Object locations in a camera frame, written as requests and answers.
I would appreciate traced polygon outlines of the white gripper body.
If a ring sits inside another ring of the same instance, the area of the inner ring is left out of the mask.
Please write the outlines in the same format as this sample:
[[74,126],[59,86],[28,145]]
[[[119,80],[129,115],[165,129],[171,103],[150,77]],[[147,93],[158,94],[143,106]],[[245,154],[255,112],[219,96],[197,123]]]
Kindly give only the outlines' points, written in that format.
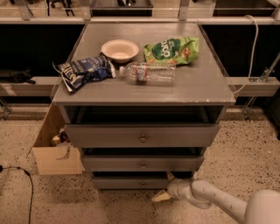
[[167,186],[167,191],[174,199],[179,200],[189,200],[193,196],[189,179],[174,178]]

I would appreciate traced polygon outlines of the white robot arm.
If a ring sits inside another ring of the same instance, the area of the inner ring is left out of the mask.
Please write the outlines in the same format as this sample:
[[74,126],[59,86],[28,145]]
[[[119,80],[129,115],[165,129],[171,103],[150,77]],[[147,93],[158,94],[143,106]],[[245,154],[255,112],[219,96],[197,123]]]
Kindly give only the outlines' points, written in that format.
[[239,224],[280,224],[280,192],[260,190],[245,201],[202,179],[183,180],[175,178],[170,171],[167,172],[167,178],[167,188],[153,196],[154,202],[186,200],[201,209],[208,209],[215,204]]

